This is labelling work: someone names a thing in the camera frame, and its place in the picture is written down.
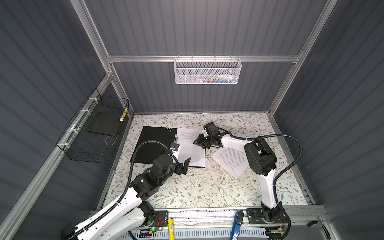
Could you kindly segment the printed paper sheet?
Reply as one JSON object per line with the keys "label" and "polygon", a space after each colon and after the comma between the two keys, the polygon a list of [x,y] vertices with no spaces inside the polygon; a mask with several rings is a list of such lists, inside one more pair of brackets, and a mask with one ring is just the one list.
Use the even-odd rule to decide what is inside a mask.
{"label": "printed paper sheet", "polygon": [[202,134],[203,126],[192,129],[178,128],[176,143],[180,145],[177,159],[180,163],[191,158],[189,167],[205,168],[206,151],[194,144],[194,141]]}
{"label": "printed paper sheet", "polygon": [[233,177],[238,179],[246,168],[249,167],[244,146],[250,143],[250,141],[224,136],[221,139],[221,143],[223,147],[219,148],[212,155],[212,158]]}

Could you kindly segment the teal black clip folder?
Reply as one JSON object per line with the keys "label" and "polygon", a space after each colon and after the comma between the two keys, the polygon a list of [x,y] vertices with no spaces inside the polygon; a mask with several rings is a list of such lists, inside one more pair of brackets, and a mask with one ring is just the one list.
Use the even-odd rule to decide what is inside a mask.
{"label": "teal black clip folder", "polygon": [[137,155],[135,158],[136,164],[152,164],[153,160],[160,156],[160,154],[165,153],[166,149],[156,143],[148,143],[143,147],[138,149],[138,146],[145,141],[157,141],[164,144],[166,147],[170,148],[171,143],[176,142],[177,138],[176,128],[165,128],[165,127],[149,127],[144,126],[142,128],[139,140],[137,142],[135,150]]}

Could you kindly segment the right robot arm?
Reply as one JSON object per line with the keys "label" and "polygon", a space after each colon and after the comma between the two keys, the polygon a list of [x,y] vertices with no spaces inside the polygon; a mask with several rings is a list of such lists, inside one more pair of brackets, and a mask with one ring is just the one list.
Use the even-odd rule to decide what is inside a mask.
{"label": "right robot arm", "polygon": [[261,214],[266,223],[276,221],[284,211],[274,183],[277,157],[265,141],[266,138],[280,136],[271,134],[255,138],[239,137],[211,122],[203,126],[202,133],[194,141],[194,145],[203,149],[232,148],[246,155],[249,167],[259,177],[262,190]]}

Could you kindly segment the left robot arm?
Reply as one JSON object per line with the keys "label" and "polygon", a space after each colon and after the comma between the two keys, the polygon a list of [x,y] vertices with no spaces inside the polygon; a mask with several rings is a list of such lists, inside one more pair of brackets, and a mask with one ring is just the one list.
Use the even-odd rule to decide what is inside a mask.
{"label": "left robot arm", "polygon": [[190,158],[183,164],[173,164],[173,157],[160,155],[151,168],[128,184],[119,198],[108,204],[89,219],[75,227],[68,224],[62,229],[62,240],[115,240],[122,234],[140,227],[149,226],[155,219],[156,211],[147,199],[173,174],[187,174]]}

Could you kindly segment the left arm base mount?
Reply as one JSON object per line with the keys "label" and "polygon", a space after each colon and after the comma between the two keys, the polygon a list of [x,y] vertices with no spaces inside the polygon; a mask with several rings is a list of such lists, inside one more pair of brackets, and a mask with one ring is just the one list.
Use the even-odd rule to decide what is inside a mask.
{"label": "left arm base mount", "polygon": [[168,226],[169,211],[155,211],[155,216],[145,220],[140,228],[162,228]]}

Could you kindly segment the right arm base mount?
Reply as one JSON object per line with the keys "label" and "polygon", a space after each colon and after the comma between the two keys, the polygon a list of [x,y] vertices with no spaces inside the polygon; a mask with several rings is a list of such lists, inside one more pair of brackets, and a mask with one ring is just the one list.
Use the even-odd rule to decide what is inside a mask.
{"label": "right arm base mount", "polygon": [[288,224],[290,218],[280,207],[268,208],[248,208],[246,209],[247,218],[250,224]]}

